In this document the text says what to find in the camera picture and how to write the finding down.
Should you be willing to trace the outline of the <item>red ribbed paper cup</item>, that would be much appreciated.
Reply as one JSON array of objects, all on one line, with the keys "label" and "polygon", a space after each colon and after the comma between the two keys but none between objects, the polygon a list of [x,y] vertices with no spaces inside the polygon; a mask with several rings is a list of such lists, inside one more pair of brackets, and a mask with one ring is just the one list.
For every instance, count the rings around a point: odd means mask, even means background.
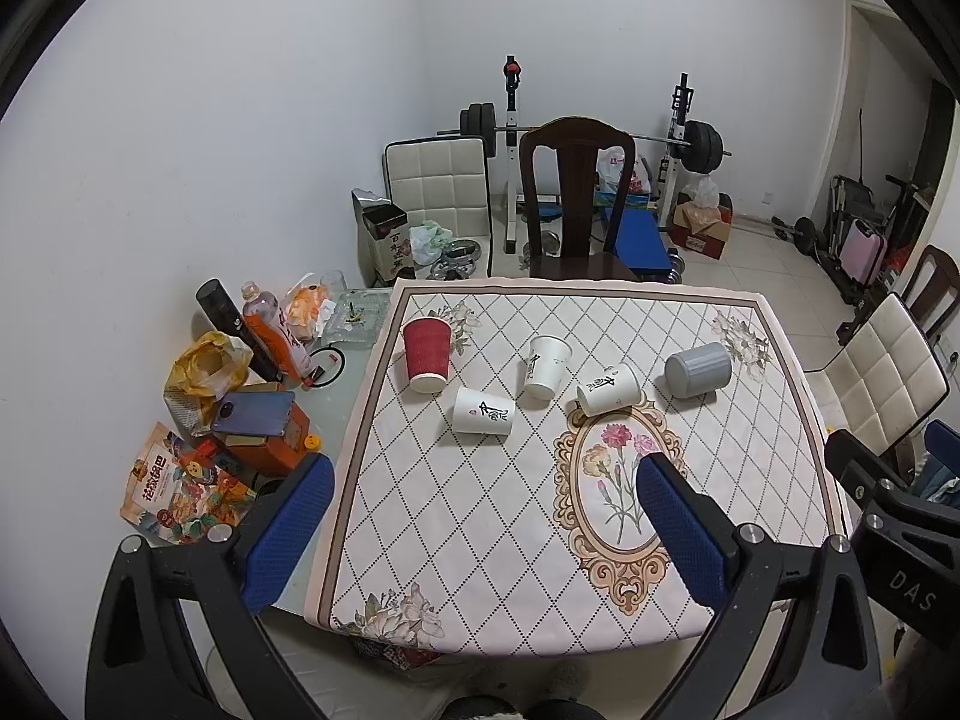
[{"label": "red ribbed paper cup", "polygon": [[439,317],[420,317],[404,327],[405,359],[410,388],[438,395],[449,382],[451,326]]}]

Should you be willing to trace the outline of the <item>white paper cup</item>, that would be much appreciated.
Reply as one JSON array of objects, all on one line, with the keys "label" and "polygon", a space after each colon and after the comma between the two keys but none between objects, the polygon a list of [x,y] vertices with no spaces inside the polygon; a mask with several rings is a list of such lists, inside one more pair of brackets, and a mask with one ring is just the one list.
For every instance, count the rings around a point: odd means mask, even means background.
[{"label": "white paper cup", "polygon": [[511,398],[460,387],[452,407],[452,430],[460,434],[507,436],[516,415]]},{"label": "white paper cup", "polygon": [[562,338],[537,335],[530,340],[524,394],[537,400],[551,400],[560,390],[573,349]]},{"label": "white paper cup", "polygon": [[640,403],[643,398],[638,374],[622,362],[610,366],[592,379],[579,380],[576,400],[586,416],[599,416]]}]

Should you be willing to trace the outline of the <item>white paper cup middle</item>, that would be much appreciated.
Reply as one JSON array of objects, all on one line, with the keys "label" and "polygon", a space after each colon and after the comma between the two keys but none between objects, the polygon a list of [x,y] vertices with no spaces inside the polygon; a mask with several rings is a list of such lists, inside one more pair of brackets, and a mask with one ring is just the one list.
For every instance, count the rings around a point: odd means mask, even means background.
[{"label": "white paper cup middle", "polygon": [[537,335],[530,340],[524,394],[537,400],[551,400],[560,390],[573,349],[562,338]]}]

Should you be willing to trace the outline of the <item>white paper cup left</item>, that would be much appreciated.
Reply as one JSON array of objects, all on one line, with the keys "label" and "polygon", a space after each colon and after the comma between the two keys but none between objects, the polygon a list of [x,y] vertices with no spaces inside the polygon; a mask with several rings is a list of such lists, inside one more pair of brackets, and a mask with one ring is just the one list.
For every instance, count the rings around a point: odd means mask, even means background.
[{"label": "white paper cup left", "polygon": [[511,398],[460,387],[452,407],[452,430],[460,434],[507,436],[516,415]]}]

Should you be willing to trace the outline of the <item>colourful snack bag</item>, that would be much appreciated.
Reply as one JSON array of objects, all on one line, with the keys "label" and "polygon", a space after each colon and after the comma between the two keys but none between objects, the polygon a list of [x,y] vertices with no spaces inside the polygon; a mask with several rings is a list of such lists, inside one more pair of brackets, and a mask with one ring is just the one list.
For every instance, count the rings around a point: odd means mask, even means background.
[{"label": "colourful snack bag", "polygon": [[217,525],[236,527],[256,502],[238,473],[217,439],[190,445],[156,422],[130,468],[119,514],[167,543],[197,543]]}]

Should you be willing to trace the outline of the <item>blue smartphone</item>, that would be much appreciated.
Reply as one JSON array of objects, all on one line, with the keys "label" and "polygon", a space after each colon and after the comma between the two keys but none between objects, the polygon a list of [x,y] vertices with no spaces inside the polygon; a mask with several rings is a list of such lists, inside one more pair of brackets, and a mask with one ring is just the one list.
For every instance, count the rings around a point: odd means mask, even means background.
[{"label": "blue smartphone", "polygon": [[226,395],[213,416],[213,433],[224,436],[283,436],[295,405],[293,392],[247,392]]}]

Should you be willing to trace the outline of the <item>white padded chair right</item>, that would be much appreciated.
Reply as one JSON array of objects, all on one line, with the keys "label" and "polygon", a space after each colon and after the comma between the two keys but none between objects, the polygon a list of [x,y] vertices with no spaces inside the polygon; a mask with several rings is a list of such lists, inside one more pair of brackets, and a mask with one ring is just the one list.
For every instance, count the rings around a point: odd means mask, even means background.
[{"label": "white padded chair right", "polygon": [[895,293],[805,378],[828,431],[846,429],[875,455],[910,437],[950,390],[929,341]]}]

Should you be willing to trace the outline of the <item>black cylindrical bottle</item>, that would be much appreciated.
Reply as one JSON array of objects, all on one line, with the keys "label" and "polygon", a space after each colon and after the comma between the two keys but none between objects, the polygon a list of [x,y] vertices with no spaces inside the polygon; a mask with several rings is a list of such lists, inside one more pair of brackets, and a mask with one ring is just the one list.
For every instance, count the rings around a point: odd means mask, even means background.
[{"label": "black cylindrical bottle", "polygon": [[220,280],[212,278],[203,283],[197,289],[195,299],[213,327],[226,333],[228,337],[241,340],[247,348],[251,349],[251,367],[257,376],[265,382],[283,380],[283,372],[270,358],[267,349],[263,348],[263,344],[257,340],[256,335],[247,328],[241,311],[236,307],[228,291],[223,288]]}]

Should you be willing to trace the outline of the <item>floral diamond-pattern tablecloth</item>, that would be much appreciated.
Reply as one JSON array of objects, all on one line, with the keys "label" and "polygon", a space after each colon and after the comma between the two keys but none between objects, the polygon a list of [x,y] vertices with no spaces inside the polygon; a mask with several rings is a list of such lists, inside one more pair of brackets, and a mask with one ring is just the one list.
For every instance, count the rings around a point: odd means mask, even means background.
[{"label": "floral diamond-pattern tablecloth", "polygon": [[[449,382],[414,392],[404,327],[451,326]],[[530,340],[573,349],[551,400],[524,394]],[[675,398],[669,356],[708,343],[726,387]],[[628,362],[636,405],[586,416],[579,380]],[[452,430],[460,387],[511,398],[507,436]],[[850,512],[825,472],[825,427],[766,299],[626,281],[402,281],[392,291],[335,467],[301,601],[314,626],[438,653],[566,655],[703,631],[636,499],[661,452],[737,522],[815,546]]]}]

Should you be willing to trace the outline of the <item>dark wooden chair far right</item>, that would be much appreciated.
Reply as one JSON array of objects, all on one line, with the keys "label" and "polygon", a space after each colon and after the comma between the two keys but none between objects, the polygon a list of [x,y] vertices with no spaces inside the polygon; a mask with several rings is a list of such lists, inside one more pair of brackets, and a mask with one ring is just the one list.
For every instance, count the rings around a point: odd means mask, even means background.
[{"label": "dark wooden chair far right", "polygon": [[957,316],[958,288],[960,273],[952,255],[935,245],[926,245],[903,289],[903,299],[913,296],[908,310],[929,343],[939,340]]}]

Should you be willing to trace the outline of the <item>orange snack packet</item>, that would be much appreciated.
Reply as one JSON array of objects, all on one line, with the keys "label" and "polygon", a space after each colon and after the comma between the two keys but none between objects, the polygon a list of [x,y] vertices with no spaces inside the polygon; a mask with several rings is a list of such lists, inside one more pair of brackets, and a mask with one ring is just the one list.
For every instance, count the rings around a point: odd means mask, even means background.
[{"label": "orange snack packet", "polygon": [[306,273],[286,291],[281,307],[293,335],[309,344],[322,337],[327,320],[334,315],[335,299],[314,273]]}]

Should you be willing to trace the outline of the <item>glass ashtray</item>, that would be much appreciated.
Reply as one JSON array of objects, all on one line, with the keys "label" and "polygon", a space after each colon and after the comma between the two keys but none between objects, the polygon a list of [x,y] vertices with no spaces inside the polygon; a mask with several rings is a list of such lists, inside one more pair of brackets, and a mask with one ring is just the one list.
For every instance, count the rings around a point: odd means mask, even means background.
[{"label": "glass ashtray", "polygon": [[337,301],[325,322],[320,341],[324,346],[370,349],[376,343],[391,302],[389,289],[353,289]]}]

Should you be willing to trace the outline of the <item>pink suitcase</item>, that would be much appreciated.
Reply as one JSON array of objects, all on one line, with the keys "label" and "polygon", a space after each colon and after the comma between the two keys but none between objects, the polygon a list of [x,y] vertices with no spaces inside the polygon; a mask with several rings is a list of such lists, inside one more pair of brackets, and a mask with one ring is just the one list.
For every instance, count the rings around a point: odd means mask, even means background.
[{"label": "pink suitcase", "polygon": [[856,218],[848,229],[839,263],[844,273],[856,283],[869,286],[882,265],[887,239],[871,223]]}]

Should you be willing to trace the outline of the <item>barbell with black plates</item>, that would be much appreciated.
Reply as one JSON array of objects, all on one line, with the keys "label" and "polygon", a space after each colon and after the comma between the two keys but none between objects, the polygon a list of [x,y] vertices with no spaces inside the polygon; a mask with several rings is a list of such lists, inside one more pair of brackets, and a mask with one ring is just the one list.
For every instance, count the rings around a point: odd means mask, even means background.
[{"label": "barbell with black plates", "polygon": [[[519,127],[516,124],[500,125],[496,120],[496,109],[493,103],[473,103],[459,112],[459,127],[439,130],[439,137],[480,138],[485,150],[485,158],[493,160],[498,149],[498,137],[501,133],[516,133],[515,142],[519,142],[519,135],[529,132],[529,127]],[[643,142],[663,143],[669,146],[670,154],[679,160],[686,171],[709,174],[716,171],[726,156],[731,156],[722,143],[721,134],[712,125],[706,122],[688,121],[683,126],[683,137],[652,137],[652,135],[635,135],[635,140]]]}]

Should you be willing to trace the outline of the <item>white squat rack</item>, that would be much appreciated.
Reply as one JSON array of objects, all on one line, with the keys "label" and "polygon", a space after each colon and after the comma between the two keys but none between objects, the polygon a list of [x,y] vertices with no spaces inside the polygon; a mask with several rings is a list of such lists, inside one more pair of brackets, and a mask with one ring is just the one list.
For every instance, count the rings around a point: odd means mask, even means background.
[{"label": "white squat rack", "polygon": [[[503,250],[506,254],[514,254],[517,247],[517,187],[519,184],[519,135],[527,132],[527,127],[519,125],[516,96],[521,84],[521,66],[516,55],[506,55],[503,75],[506,88],[506,123],[496,127],[494,132],[505,135],[506,151],[508,152],[508,177],[506,177],[505,195],[505,242]],[[656,179],[652,179],[651,187],[656,190],[654,199],[658,202],[658,223],[664,226],[667,221],[667,202],[672,199],[677,172],[679,172],[679,151],[688,148],[685,141],[685,124],[688,112],[693,101],[695,90],[688,84],[688,75],[682,73],[680,82],[672,93],[672,107],[670,108],[669,127],[663,137],[656,135],[635,135],[640,142],[663,143],[667,146],[667,153],[662,158],[662,171]]]}]

